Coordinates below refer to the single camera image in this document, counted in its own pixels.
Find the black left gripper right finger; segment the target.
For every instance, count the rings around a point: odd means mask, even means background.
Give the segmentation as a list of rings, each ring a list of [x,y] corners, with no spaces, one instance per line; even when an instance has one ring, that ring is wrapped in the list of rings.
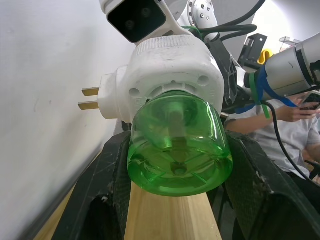
[[[252,138],[226,132],[233,170],[225,182],[247,240],[318,240],[320,215]]]

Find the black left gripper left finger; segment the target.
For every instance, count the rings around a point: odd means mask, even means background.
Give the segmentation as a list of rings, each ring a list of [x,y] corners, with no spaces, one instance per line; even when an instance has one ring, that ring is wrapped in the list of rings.
[[[131,196],[127,157],[131,134],[113,136],[77,181],[54,240],[122,240]]]

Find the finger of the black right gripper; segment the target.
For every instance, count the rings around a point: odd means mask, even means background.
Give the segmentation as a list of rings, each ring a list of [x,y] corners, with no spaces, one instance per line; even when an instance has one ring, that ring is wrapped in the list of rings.
[[[238,96],[237,78],[238,73],[232,56],[223,42],[215,38],[207,43],[207,47],[215,59],[224,80],[222,109],[231,107]]]

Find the person's bare hand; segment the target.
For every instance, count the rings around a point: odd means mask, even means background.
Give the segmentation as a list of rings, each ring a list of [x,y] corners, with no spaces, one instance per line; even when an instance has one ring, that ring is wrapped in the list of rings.
[[[313,117],[312,114],[298,107],[281,106],[276,111],[278,121],[294,123],[300,120],[308,120]]]

